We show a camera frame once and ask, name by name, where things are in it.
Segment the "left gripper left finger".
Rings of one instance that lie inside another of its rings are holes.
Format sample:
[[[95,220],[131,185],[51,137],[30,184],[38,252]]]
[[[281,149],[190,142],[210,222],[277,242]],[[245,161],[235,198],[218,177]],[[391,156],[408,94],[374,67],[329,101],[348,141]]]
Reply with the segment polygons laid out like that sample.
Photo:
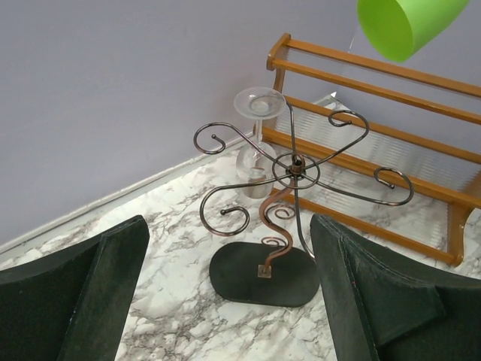
[[[134,216],[1,272],[3,360],[113,360],[150,240]]]

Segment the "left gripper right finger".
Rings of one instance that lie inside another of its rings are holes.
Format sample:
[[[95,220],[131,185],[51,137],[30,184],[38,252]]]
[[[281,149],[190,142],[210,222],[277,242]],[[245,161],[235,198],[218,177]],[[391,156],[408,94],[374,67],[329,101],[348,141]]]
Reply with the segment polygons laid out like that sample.
[[[478,360],[480,281],[315,214],[310,236],[339,360]]]

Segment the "clear wine glass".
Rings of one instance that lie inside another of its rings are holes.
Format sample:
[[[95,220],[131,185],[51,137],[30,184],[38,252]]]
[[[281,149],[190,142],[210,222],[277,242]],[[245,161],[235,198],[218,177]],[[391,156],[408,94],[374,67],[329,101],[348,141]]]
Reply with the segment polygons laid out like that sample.
[[[277,157],[274,148],[262,140],[262,123],[279,116],[286,107],[283,95],[275,89],[257,86],[245,89],[234,98],[234,108],[247,119],[256,122],[253,143],[243,146],[236,159],[238,180],[254,184],[272,178],[272,160]]]

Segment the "green plastic wine glass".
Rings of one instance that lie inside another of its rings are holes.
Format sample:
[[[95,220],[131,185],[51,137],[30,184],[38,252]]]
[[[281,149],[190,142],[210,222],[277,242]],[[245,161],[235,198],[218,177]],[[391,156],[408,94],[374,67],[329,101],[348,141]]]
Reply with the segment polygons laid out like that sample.
[[[469,4],[464,0],[358,0],[358,22],[385,59],[404,62],[443,32]]]

